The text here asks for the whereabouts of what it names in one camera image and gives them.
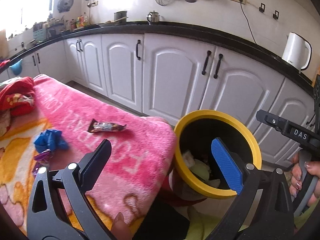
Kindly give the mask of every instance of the black countertop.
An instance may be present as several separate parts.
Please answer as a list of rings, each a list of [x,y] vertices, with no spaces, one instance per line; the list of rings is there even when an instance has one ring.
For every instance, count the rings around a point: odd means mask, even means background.
[[[299,74],[299,71],[296,68],[291,66],[289,63],[281,59],[281,57],[274,54],[273,52],[259,45],[256,45],[251,41],[232,35],[230,33],[225,33],[219,30],[198,25],[173,22],[159,22],[158,24],[154,25],[148,25],[147,21],[127,22],[126,24],[91,25],[88,26],[87,29],[63,35],[49,41],[45,41],[33,47],[32,49],[25,51],[17,57],[12,57],[11,61],[6,64],[4,68],[1,68],[0,73],[7,69],[9,66],[21,60],[23,57],[57,41],[76,38],[84,35],[108,33],[158,33],[211,43],[241,53],[263,63],[264,65],[271,67],[272,69],[278,71],[280,74],[284,75],[286,78],[290,79],[300,88],[302,88],[306,93],[313,97],[313,87],[311,86],[311,80],[303,73]]]

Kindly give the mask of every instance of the bottle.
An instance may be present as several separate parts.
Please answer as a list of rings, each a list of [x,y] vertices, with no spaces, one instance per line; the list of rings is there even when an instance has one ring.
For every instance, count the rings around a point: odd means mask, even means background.
[[[72,19],[71,24],[70,24],[70,29],[71,29],[71,31],[73,31],[75,28],[76,28],[75,19]]]
[[[84,13],[84,17],[83,17],[83,23],[82,23],[83,26],[87,26],[87,25],[90,25],[89,23],[89,17],[87,16],[86,13]]]
[[[83,26],[83,22],[84,22],[84,17],[83,15],[80,16],[80,26]]]
[[[77,28],[80,28],[80,27],[81,27],[81,17],[78,17],[78,18],[77,18],[76,27],[77,27]]]

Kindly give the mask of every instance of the window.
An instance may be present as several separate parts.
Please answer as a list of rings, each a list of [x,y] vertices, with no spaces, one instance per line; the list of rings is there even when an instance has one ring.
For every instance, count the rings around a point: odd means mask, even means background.
[[[0,0],[0,30],[6,36],[32,28],[35,22],[44,22],[49,15],[52,0]]]

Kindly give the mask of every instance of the candy bar wrapper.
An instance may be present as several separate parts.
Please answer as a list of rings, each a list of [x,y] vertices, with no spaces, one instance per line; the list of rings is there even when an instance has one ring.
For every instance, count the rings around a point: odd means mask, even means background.
[[[108,122],[97,122],[92,119],[88,132],[96,133],[96,132],[120,132],[125,129],[127,125],[119,125],[116,123],[108,123]]]
[[[49,160],[52,158],[52,156],[52,152],[48,149],[33,157],[33,159],[36,161],[36,165],[32,171],[34,177],[36,177],[38,170],[41,167],[46,167],[47,169],[49,169]]]

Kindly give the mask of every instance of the yellow trash can rim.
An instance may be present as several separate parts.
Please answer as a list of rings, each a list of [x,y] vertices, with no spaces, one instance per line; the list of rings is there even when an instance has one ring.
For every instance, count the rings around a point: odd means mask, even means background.
[[[231,125],[235,129],[237,129],[249,144],[249,147],[252,153],[253,164],[257,167],[257,169],[261,169],[261,163],[262,163],[261,152],[256,139],[254,138],[254,136],[252,135],[252,133],[249,131],[248,128],[246,128],[241,122],[239,122],[237,119],[233,118],[228,114],[225,114],[219,111],[214,111],[214,110],[197,110],[197,111],[191,112],[185,115],[182,119],[180,119],[180,121],[175,126],[174,132],[176,136],[180,138],[183,129],[188,124],[192,123],[193,121],[196,121],[199,119],[206,119],[206,118],[223,121]],[[237,193],[231,189],[218,189],[218,188],[210,187],[209,185],[200,181],[195,175],[193,175],[183,161],[179,142],[177,143],[177,147],[175,150],[174,161],[175,161],[175,168],[177,169],[179,175],[196,192],[210,198],[218,198],[218,199],[229,198],[237,195]]]

